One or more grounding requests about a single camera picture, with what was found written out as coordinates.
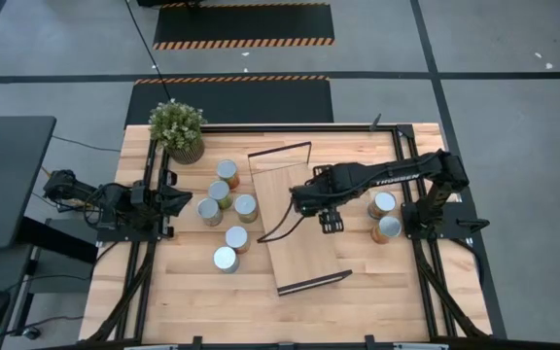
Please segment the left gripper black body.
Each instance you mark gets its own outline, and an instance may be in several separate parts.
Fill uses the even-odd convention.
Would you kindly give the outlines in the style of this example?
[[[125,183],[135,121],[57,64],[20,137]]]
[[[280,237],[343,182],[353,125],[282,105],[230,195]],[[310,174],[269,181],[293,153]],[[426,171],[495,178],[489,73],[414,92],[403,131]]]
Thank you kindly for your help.
[[[144,184],[136,185],[136,212],[139,221],[152,222],[164,217],[157,192]]]

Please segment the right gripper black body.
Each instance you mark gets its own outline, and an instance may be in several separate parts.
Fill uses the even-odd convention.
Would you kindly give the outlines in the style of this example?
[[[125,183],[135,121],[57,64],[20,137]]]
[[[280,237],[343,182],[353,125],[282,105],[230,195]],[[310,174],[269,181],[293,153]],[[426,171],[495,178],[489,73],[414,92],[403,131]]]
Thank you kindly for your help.
[[[329,180],[311,179],[304,185],[290,188],[294,209],[304,217],[312,217],[339,205]]]

